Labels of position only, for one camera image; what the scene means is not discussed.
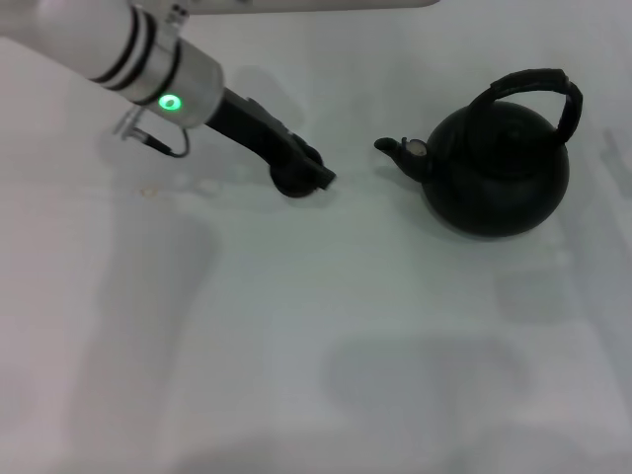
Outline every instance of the white table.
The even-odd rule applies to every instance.
[[[630,472],[630,7],[594,3],[192,19],[338,172],[303,201],[210,129],[185,161],[116,142],[122,99],[0,42],[0,470]],[[372,142],[528,67],[586,94],[569,194],[453,235]]]

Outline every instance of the black kettle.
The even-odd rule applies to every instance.
[[[557,129],[526,107],[497,102],[512,94],[566,96]],[[526,232],[546,220],[569,184],[568,142],[584,98],[559,69],[527,70],[492,84],[446,120],[428,144],[382,138],[375,147],[422,183],[431,207],[448,224],[482,237]]]

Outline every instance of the green led light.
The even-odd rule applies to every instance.
[[[165,111],[174,112],[180,109],[182,106],[182,101],[178,96],[167,95],[162,96],[160,101],[158,101],[160,107],[162,107]]]

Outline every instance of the black stripe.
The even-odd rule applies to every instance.
[[[147,65],[149,55],[151,54],[151,50],[154,46],[154,41],[156,40],[156,20],[154,20],[154,17],[149,15],[147,12],[143,13],[145,15],[145,19],[147,20],[147,38],[145,40],[145,47],[140,58],[138,59],[138,62],[131,69],[131,71],[129,71],[127,77],[125,77],[118,84],[107,88],[111,91],[121,91],[129,87],[136,79],[138,79],[138,76],[142,74],[142,71],[144,71],[145,66]]]
[[[100,76],[96,79],[91,79],[93,82],[97,84],[104,84],[108,81],[112,81],[114,77],[120,73],[120,70],[127,64],[129,61],[129,57],[131,56],[131,52],[134,49],[134,45],[136,44],[136,39],[138,38],[138,12],[135,8],[131,8],[131,16],[132,16],[132,24],[131,24],[131,35],[129,35],[129,39],[127,40],[127,46],[122,52],[122,55],[116,62],[112,68],[106,72],[103,76]]]
[[[163,81],[163,83],[160,85],[158,90],[154,92],[151,96],[149,96],[147,99],[143,99],[142,101],[138,101],[134,103],[138,106],[145,107],[151,104],[152,102],[160,99],[165,94],[165,92],[169,90],[169,88],[171,87],[171,84],[174,82],[174,79],[176,78],[176,74],[178,73],[178,69],[180,69],[181,61],[182,61],[182,45],[178,41],[178,44],[176,45],[176,52],[174,54],[174,60],[173,60],[173,63],[171,64],[171,70],[169,71],[169,75],[167,76],[167,78]]]

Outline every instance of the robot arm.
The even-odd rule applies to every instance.
[[[137,125],[149,110],[182,129],[207,125],[271,167],[276,187],[300,198],[335,174],[320,155],[252,100],[224,88],[222,68],[185,39],[188,1],[156,18],[127,0],[0,0],[0,34],[133,103],[118,133],[165,152]]]

